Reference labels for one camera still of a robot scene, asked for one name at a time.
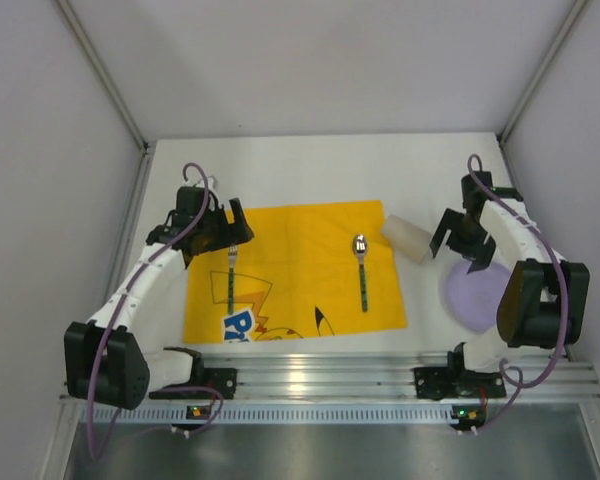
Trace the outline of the green handled fork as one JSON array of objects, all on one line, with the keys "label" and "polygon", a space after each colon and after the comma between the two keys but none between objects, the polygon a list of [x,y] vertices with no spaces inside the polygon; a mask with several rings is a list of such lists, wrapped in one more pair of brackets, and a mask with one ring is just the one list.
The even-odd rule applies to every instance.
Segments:
[{"label": "green handled fork", "polygon": [[235,267],[237,263],[238,246],[232,245],[228,248],[228,287],[227,287],[227,314],[234,313],[234,284],[235,284]]}]

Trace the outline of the lilac plastic plate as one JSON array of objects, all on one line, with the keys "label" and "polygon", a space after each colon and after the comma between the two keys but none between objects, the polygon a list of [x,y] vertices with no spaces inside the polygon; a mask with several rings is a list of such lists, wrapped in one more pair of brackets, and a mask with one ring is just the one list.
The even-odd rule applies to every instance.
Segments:
[{"label": "lilac plastic plate", "polygon": [[464,259],[452,265],[440,283],[440,295],[458,324],[482,334],[496,325],[497,309],[511,272],[497,262],[475,272],[469,272],[470,267]]}]

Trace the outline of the beige paper cup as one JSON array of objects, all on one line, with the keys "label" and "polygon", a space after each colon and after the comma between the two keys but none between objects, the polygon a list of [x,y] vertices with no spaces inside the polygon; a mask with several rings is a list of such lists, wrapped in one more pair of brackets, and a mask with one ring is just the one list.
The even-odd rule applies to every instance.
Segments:
[{"label": "beige paper cup", "polygon": [[398,216],[387,217],[381,234],[394,250],[415,263],[421,264],[428,255],[432,235]]}]

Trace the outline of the yellow cartoon print placemat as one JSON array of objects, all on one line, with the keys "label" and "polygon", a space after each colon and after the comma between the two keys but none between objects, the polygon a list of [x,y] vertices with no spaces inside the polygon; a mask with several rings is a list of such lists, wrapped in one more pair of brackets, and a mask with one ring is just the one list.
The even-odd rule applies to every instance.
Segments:
[{"label": "yellow cartoon print placemat", "polygon": [[[228,252],[188,269],[183,340],[220,344],[300,340],[403,329],[408,321],[378,200],[253,208],[255,233],[238,247],[234,313],[227,314]],[[361,309],[355,235],[368,241],[368,312]]]}]

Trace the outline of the green handled spoon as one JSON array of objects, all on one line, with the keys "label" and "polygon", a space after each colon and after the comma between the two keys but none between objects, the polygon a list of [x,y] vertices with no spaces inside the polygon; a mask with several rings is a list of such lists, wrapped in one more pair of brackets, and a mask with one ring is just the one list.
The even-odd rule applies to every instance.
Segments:
[{"label": "green handled spoon", "polygon": [[352,251],[358,262],[361,309],[368,312],[368,293],[366,282],[365,258],[368,254],[368,241],[363,234],[357,234],[352,240]]}]

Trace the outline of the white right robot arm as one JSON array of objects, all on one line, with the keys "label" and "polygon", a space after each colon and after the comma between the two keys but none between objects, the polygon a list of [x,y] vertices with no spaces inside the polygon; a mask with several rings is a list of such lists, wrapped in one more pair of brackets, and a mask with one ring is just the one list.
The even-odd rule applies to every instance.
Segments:
[{"label": "white right robot arm", "polygon": [[555,367],[566,346],[581,335],[590,272],[553,249],[529,217],[521,194],[496,187],[488,171],[470,171],[461,180],[462,211],[445,210],[429,244],[460,254],[477,273],[500,254],[510,277],[496,311],[496,324],[458,346],[468,370],[510,363],[508,353],[520,347],[552,351]]}]

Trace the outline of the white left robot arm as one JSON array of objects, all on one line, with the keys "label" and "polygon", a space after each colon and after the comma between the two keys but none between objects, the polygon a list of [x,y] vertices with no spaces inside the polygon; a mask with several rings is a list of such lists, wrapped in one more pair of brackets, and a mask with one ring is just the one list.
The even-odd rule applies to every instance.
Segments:
[{"label": "white left robot arm", "polygon": [[122,284],[89,320],[65,331],[69,395],[133,410],[164,388],[202,385],[201,354],[159,338],[164,319],[157,307],[195,257],[253,237],[239,199],[223,206],[203,186],[180,187],[174,209],[148,233]]}]

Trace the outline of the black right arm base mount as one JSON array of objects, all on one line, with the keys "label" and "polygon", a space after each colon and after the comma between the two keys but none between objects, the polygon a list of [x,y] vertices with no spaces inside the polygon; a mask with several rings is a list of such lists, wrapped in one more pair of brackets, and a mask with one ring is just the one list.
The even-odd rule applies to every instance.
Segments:
[{"label": "black right arm base mount", "polygon": [[483,373],[465,366],[462,345],[447,353],[444,366],[417,367],[413,371],[418,399],[502,399],[506,397],[499,373]]}]

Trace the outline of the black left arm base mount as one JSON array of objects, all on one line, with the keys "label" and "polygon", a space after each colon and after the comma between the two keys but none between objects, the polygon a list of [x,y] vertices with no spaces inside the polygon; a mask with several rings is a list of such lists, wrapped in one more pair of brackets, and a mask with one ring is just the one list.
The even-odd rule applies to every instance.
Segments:
[{"label": "black left arm base mount", "polygon": [[188,382],[173,384],[150,392],[152,400],[216,400],[221,395],[233,399],[237,388],[237,370],[234,368],[204,368]]}]

